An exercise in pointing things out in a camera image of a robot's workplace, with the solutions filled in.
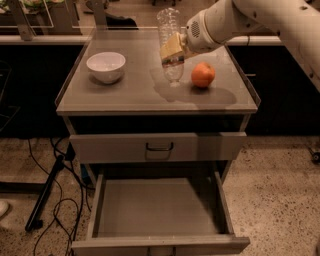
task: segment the orange fruit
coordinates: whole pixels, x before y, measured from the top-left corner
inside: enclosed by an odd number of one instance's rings
[[[206,88],[212,83],[215,75],[215,69],[209,63],[202,61],[193,68],[191,81],[199,88]]]

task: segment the gray table surface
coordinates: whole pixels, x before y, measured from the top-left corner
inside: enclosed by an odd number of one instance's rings
[[[171,87],[163,74],[157,30],[96,31],[67,85],[57,113],[61,116],[143,114],[250,114],[257,111],[228,52],[187,59],[180,86]],[[115,51],[126,57],[125,75],[115,84],[96,81],[86,67],[95,53]],[[192,85],[191,71],[200,61],[214,66],[209,88]]]

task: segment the bowl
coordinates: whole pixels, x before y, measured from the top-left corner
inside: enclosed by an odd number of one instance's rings
[[[92,75],[104,84],[118,81],[124,74],[126,58],[117,52],[101,52],[87,60]]]

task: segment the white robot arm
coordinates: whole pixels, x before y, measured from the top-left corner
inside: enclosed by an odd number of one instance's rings
[[[219,0],[187,23],[190,51],[213,51],[228,40],[266,27],[320,91],[320,12],[305,0]]]

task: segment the drawer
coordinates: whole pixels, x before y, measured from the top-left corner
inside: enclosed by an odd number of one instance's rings
[[[85,241],[77,256],[197,256],[239,254],[249,244],[236,237],[218,172],[189,165],[151,178],[100,174]]]
[[[80,163],[236,159],[244,132],[71,135]]]

